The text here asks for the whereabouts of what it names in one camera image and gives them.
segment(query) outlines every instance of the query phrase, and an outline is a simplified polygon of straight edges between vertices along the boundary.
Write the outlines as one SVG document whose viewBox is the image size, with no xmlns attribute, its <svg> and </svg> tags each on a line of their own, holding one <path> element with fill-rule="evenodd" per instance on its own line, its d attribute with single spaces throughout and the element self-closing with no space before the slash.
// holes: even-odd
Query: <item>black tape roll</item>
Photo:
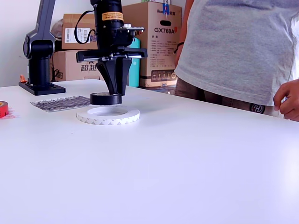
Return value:
<svg viewBox="0 0 299 224">
<path fill-rule="evenodd" d="M 116 105 L 121 104 L 121 94 L 110 95 L 106 92 L 90 94 L 90 103 L 92 105 Z"/>
</svg>

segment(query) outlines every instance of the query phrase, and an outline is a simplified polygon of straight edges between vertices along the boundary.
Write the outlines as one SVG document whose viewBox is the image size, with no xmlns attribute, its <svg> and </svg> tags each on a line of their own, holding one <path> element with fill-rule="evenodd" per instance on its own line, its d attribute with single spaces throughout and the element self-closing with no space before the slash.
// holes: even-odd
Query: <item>person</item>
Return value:
<svg viewBox="0 0 299 224">
<path fill-rule="evenodd" d="M 299 0 L 186 0 L 175 95 L 299 121 Z"/>
</svg>

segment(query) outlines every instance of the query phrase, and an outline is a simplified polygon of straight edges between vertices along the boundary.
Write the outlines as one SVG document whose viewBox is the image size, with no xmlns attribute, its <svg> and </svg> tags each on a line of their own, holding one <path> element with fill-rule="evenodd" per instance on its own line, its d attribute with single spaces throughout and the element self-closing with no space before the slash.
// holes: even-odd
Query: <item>red tape roll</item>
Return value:
<svg viewBox="0 0 299 224">
<path fill-rule="evenodd" d="M 8 103 L 0 101 L 0 118 L 8 115 Z"/>
</svg>

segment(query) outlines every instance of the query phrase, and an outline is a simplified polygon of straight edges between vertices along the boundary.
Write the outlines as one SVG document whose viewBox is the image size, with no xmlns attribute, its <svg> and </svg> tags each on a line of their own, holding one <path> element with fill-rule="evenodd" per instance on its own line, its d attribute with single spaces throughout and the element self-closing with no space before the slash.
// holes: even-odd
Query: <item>white tape roll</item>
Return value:
<svg viewBox="0 0 299 224">
<path fill-rule="evenodd" d="M 135 122 L 140 111 L 122 105 L 93 107 L 77 113 L 77 119 L 91 125 L 123 125 Z"/>
</svg>

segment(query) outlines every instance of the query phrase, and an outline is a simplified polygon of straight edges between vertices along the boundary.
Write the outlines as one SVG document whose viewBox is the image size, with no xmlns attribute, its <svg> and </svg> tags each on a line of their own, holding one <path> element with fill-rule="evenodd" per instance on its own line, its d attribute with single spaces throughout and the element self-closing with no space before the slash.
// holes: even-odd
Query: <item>table surface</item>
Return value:
<svg viewBox="0 0 299 224">
<path fill-rule="evenodd" d="M 35 97 L 0 88 L 1 224 L 298 224 L 299 123 L 137 88 L 123 126 L 30 102 L 106 91 L 61 82 Z"/>
</svg>

